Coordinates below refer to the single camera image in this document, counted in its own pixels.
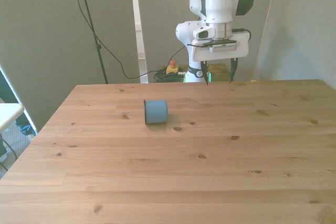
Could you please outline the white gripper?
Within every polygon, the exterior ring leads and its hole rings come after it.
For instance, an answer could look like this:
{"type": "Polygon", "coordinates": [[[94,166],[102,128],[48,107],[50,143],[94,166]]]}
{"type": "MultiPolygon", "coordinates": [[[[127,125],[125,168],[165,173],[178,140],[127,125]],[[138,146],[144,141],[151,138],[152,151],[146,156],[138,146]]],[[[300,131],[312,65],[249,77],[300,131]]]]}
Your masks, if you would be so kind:
{"type": "Polygon", "coordinates": [[[230,40],[236,41],[235,43],[224,43],[218,45],[210,45],[203,47],[207,42],[214,42],[211,39],[197,40],[194,39],[191,43],[191,59],[195,62],[201,61],[201,71],[206,84],[208,85],[208,63],[211,60],[230,59],[230,72],[229,82],[234,80],[234,75],[238,66],[238,59],[246,57],[249,53],[248,40],[249,32],[233,33],[230,40]]]}

